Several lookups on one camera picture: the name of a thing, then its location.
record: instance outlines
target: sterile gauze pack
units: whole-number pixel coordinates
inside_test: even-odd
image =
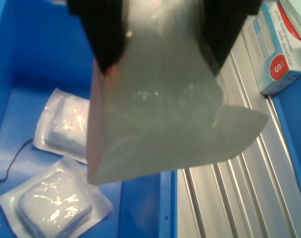
[[[19,238],[75,238],[112,210],[99,188],[86,182],[84,167],[67,157],[0,197]]]
[[[86,163],[89,100],[56,88],[37,124],[34,145]]]
[[[230,82],[217,77],[218,65],[200,34],[202,2],[123,2],[123,55],[107,73],[96,63],[93,72],[90,183],[224,161],[265,126],[266,115],[229,104]]]

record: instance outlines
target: sealed sterile packaging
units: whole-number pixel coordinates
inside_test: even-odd
[[[201,3],[122,2],[123,53],[107,70],[98,59],[93,72],[90,183],[221,162],[245,150],[265,126],[263,113],[231,105],[237,82],[218,74],[217,50],[201,34],[208,27],[202,13],[211,12]]]
[[[0,196],[0,205],[19,238],[76,238],[113,208],[68,156]]]
[[[56,154],[70,154],[86,163],[89,100],[56,88],[37,124],[34,145]]]

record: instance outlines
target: black cable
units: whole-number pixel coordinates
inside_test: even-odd
[[[20,153],[20,151],[21,151],[26,145],[28,145],[28,144],[29,144],[30,142],[32,142],[32,141],[33,141],[33,139],[29,139],[29,140],[27,140],[27,141],[20,147],[20,149],[18,150],[17,154],[15,155],[15,157],[13,158],[13,160],[11,161],[11,163],[10,163],[8,169],[7,169],[6,177],[5,177],[4,179],[0,179],[0,183],[5,182],[5,181],[8,179],[9,170],[10,170],[10,168],[11,168],[13,162],[15,162],[15,160],[16,160],[18,154]]]

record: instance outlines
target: blue bin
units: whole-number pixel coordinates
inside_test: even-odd
[[[301,77],[274,97],[301,192]]]
[[[93,54],[79,20],[46,0],[0,0],[0,179],[22,144],[33,138],[52,91],[89,98]],[[24,148],[0,184],[0,195],[61,157]],[[100,186],[110,215],[82,237],[176,237],[176,172]],[[0,237],[14,237],[0,208]]]

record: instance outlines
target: plastic bag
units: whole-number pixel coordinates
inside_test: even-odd
[[[224,161],[264,127],[266,115],[227,105],[216,61],[200,38],[201,2],[126,2],[123,56],[104,76],[94,68],[90,183]]]
[[[0,196],[19,238],[75,238],[112,210],[99,188],[86,182],[84,167],[67,157]]]
[[[55,89],[37,124],[34,145],[86,163],[89,100]]]

